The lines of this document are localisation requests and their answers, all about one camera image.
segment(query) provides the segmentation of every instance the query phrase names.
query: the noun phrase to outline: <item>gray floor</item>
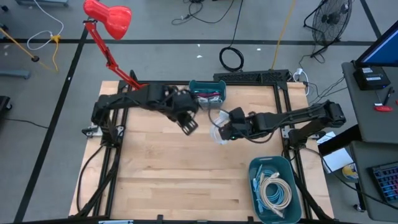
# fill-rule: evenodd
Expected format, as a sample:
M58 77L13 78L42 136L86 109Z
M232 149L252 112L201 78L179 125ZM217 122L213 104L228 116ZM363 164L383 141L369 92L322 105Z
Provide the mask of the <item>gray floor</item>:
M124 39L230 39L239 4L216 25L190 21L182 26L172 26L170 21L187 13L187 4L180 0L104 0L108 5L123 4L133 11L131 27ZM228 7L230 1L206 0L200 16L215 20ZM70 0L70 7L45 7L49 13L62 20L64 39L79 39L83 30L82 0ZM284 40L312 40L311 32L302 27L303 19L319 3L314 0L297 1ZM391 26L398 17L394 0L367 0L381 32ZM51 21L36 7L18 6L12 0L2 1L10 11L0 13L0 22L10 28L15 38L26 39L44 29L58 32L59 24ZM236 38L240 40L277 40L290 0L245 1ZM102 25L99 32L110 39ZM342 40L373 41L376 36L365 15L360 0L354 2L353 15ZM35 52L43 62L51 64L54 45ZM0 44L2 69L26 69L32 72L29 80L0 77L0 95L12 98L14 108L9 118L28 119L48 126L57 104L77 44L61 44L57 56L60 73L44 70L30 61L13 44ZM141 80L211 80L214 73L224 72L218 61L218 52L224 45L216 44L144 44L109 45L120 67L133 68ZM274 45L237 45L245 57L244 70L265 70L271 66ZM332 46L323 55L326 63L319 64L306 58L303 67L310 82L320 90L330 86L342 76L341 63L358 58L366 46ZM275 68L295 71L298 61L312 51L311 45L282 45ZM236 56L226 54L230 64L238 63ZM80 130L90 124L93 102L98 96L103 80L117 80L117 76L104 66L105 60L94 44L85 44L72 83L55 129L49 151L30 200L24 221L64 218L68 215L75 183L78 177L86 139ZM344 82L335 89L344 87ZM311 90L308 100L315 98ZM339 103L348 122L336 133L356 124L354 112L346 90L331 95L330 100ZM25 123L3 121L0 129L0 223L12 222L35 160L40 151L45 130ZM326 178L335 217L347 222L379 223L369 219L366 213L358 213L352 205L358 202L355 192L339 183L333 176Z

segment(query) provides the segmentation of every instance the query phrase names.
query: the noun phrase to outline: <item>monitor screen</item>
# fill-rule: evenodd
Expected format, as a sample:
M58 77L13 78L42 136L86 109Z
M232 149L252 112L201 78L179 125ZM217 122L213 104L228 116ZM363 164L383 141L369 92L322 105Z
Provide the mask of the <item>monitor screen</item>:
M398 67L398 21L357 62L368 66Z

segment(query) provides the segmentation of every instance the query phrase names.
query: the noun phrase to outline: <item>blue plastic bin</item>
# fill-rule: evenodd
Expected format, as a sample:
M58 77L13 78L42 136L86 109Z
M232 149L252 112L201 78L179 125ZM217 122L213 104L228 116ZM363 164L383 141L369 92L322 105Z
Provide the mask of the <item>blue plastic bin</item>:
M284 214L284 218L279 217L271 210L266 210L262 213L259 211L258 202L256 193L253 191L253 178L256 178L256 174L258 169L261 167L261 171L263 170L271 170L273 172L279 172L279 178L285 180L292 189L292 201L290 204L281 211ZM256 212L256 215L259 219L265 224L278 224L278 223L297 223L301 218L301 204L299 195L297 193L296 184L294 182L294 176L292 172L292 168L290 163L287 159L283 158L282 156L269 156L269 157L258 157L253 159L250 162L249 166L249 183L250 183L250 190L252 193L252 202L253 202L253 209ZM276 190L275 185L270 185L267 188L267 195L269 193L273 194Z
M195 93L195 90L218 90L220 91L221 99L223 100L222 103L200 103L202 108L208 108L209 106L211 109L220 108L226 99L226 83L221 80L217 82L197 82L196 80L192 80L189 82L189 89L191 92Z

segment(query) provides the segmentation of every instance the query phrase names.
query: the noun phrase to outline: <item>wooden table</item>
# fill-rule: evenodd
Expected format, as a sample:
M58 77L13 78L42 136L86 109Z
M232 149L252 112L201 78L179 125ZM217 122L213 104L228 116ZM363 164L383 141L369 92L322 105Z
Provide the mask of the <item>wooden table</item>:
M116 93L117 86L118 82L103 82L100 94ZM289 83L289 96L293 110L308 106L301 83ZM280 98L284 107L282 91ZM223 109L239 106L245 113L276 113L273 87L228 86ZM217 117L217 111L212 111L212 117ZM207 113L199 111L195 120L199 128L186 136L158 112L129 109L111 218L155 220L163 214L165 220L247 221L248 216L257 220L252 209L248 165L255 157L281 155L280 132L276 131L266 144L239 139L220 146L210 138ZM99 143L100 138L88 140L82 165ZM315 141L308 141L307 147L318 150ZM308 151L300 153L308 191L333 217L320 158ZM83 174L81 206L98 186L103 154L104 150ZM76 193L71 215L77 212L75 205ZM101 205L100 214L104 212L104 200Z

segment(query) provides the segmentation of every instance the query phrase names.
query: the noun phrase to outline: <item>yellow cable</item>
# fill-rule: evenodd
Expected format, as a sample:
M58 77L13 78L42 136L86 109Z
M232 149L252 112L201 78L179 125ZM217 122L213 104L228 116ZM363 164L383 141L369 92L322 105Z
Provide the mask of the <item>yellow cable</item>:
M6 37L8 37L8 39L10 39L10 40L12 40L21 50L23 50L27 55L29 55L29 57L31 57L31 58L35 58L35 56L34 55L32 55L29 51L27 51L20 43L18 43L14 38L12 38L4 29L2 29L2 28L0 28L0 31L6 36ZM58 37L55 37L54 38L54 41L57 43L57 48L55 49L55 52L54 52L54 55L53 55L53 62L54 62L54 65L55 65L55 69L56 69L56 71L58 72L58 67L57 67L57 64L55 63L55 54L57 53L57 50L58 50L58 41L59 41L59 35L56 35L56 36L58 36ZM51 69L50 67L48 67L48 66L46 66L46 64L44 64L44 63L42 63L41 61L38 61L38 63L41 65L41 66L43 66L45 69L47 69L47 70L50 70L50 71L54 71L53 69Z
M293 0L292 5L291 5L290 10L289 10L289 14L286 17L284 27L282 29L282 32L280 33L278 44L276 45L274 61L272 63L271 69L274 69L274 65L276 63L276 58L278 57L279 44L280 44L280 41L282 40L282 37L284 36L285 30L286 30L286 27L287 27L287 23L289 22L290 16L292 15L292 12L293 12L295 4L296 4L296 0Z

